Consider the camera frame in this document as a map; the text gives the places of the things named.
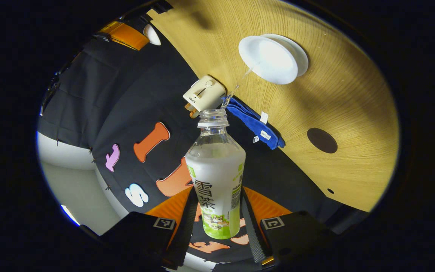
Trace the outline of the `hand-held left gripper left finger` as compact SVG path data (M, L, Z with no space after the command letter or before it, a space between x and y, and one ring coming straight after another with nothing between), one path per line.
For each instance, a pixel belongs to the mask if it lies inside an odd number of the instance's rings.
M184 264L197 206L189 187L146 213L130 212L102 235L84 224L80 229L106 253L141 270L176 270Z

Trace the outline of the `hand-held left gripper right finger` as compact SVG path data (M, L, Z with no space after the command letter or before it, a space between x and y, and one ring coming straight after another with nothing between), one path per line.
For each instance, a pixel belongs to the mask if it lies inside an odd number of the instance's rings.
M331 229L305 210L291 212L264 195L243 187L241 210L256 263L292 265L330 247Z

